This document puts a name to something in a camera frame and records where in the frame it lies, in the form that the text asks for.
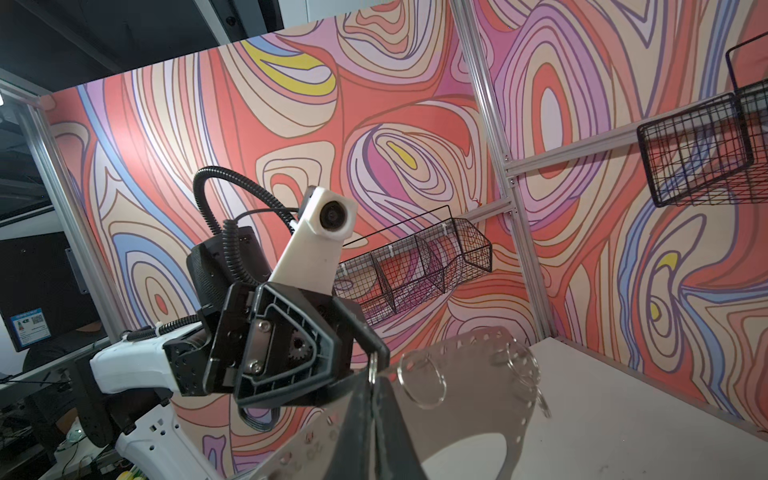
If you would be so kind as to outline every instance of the screw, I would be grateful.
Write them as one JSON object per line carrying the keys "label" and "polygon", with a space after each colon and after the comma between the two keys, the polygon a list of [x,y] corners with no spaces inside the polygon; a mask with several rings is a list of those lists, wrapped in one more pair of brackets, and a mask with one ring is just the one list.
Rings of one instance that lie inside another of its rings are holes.
{"label": "screw", "polygon": [[252,361],[246,367],[246,373],[250,375],[258,375],[262,370],[264,370],[264,367],[261,365],[261,363],[259,363],[258,360]]}

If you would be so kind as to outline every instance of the dark ceiling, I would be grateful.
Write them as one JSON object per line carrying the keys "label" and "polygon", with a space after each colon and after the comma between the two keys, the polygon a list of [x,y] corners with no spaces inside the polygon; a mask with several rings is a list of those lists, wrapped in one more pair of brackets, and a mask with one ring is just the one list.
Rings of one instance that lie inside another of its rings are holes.
{"label": "dark ceiling", "polygon": [[0,68],[50,91],[217,45],[192,0],[0,0]]}
{"label": "dark ceiling", "polygon": [[[45,94],[282,26],[278,0],[0,0],[0,81]],[[0,106],[0,226],[49,206]]]}

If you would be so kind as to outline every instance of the black wire basket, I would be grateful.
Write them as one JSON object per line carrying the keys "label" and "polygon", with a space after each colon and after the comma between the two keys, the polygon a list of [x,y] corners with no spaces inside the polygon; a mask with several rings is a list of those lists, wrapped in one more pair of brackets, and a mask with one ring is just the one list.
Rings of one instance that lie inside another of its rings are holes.
{"label": "black wire basket", "polygon": [[719,95],[637,129],[657,207],[768,201],[768,79]]}
{"label": "black wire basket", "polygon": [[374,325],[491,270],[490,240],[469,220],[450,217],[341,262],[333,293],[357,302]]}

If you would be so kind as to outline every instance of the metal key ring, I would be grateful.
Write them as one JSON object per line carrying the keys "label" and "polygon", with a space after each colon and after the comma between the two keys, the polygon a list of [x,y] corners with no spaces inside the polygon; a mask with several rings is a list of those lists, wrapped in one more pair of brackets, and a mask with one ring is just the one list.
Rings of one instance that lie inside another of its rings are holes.
{"label": "metal key ring", "polygon": [[520,344],[517,339],[512,339],[512,342],[515,344],[515,348],[522,349],[523,353],[525,354],[525,357],[523,359],[523,365],[528,363],[528,360],[531,361],[531,375],[522,375],[518,368],[515,366],[515,359],[517,359],[520,355],[518,353],[512,355],[510,351],[511,343],[507,342],[506,352],[507,352],[507,366],[509,369],[520,379],[520,383],[527,386],[531,391],[536,391],[536,400],[538,403],[539,408],[541,408],[541,412],[544,414],[544,417],[546,419],[552,418],[552,411],[549,409],[549,404],[547,404],[547,401],[544,399],[544,394],[541,393],[541,389],[538,388],[538,384],[541,381],[541,370],[538,368],[538,361],[536,360],[536,357],[534,356],[531,349],[529,349],[527,346]]}
{"label": "metal key ring", "polygon": [[448,384],[445,382],[445,377],[440,373],[440,370],[437,368],[437,364],[435,364],[435,360],[432,360],[432,356],[429,353],[427,353],[425,357],[425,361],[429,362],[432,365],[432,368],[435,369],[435,373],[437,374],[437,379],[440,382],[440,385],[442,386],[442,395],[440,395],[440,398],[437,400],[437,402],[434,402],[434,403],[423,403],[417,400],[413,396],[411,391],[408,390],[408,386],[406,385],[406,381],[402,375],[402,366],[406,364],[406,360],[408,356],[416,352],[418,352],[418,350],[412,350],[410,352],[405,353],[402,356],[402,358],[400,359],[400,364],[397,365],[397,380],[398,382],[400,382],[400,385],[402,386],[402,391],[406,393],[409,399],[411,399],[411,402],[414,402],[420,409],[432,410],[434,408],[439,407],[445,400],[445,394],[448,392]]}
{"label": "metal key ring", "polygon": [[522,348],[522,351],[525,353],[525,358],[523,359],[523,365],[525,365],[528,360],[531,360],[531,374],[530,375],[523,375],[517,366],[515,366],[515,359],[519,357],[519,354],[516,353],[512,355],[512,352],[510,351],[511,343],[507,342],[507,366],[509,366],[509,369],[520,379],[520,382],[522,382],[523,385],[527,386],[528,388],[534,389],[538,387],[538,383],[541,381],[541,371],[538,368],[538,361],[536,360],[536,357],[533,355],[533,352],[525,345],[522,345],[518,343],[516,339],[512,340],[516,348],[520,349]]}

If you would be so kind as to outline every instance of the sticker with qr code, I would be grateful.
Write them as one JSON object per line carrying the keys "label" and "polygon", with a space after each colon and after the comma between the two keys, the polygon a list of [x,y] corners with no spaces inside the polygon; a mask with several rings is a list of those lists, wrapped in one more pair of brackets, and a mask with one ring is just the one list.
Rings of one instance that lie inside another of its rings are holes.
{"label": "sticker with qr code", "polygon": [[12,316],[11,321],[22,348],[51,336],[51,330],[48,329],[42,309],[38,308],[30,312],[19,313]]}

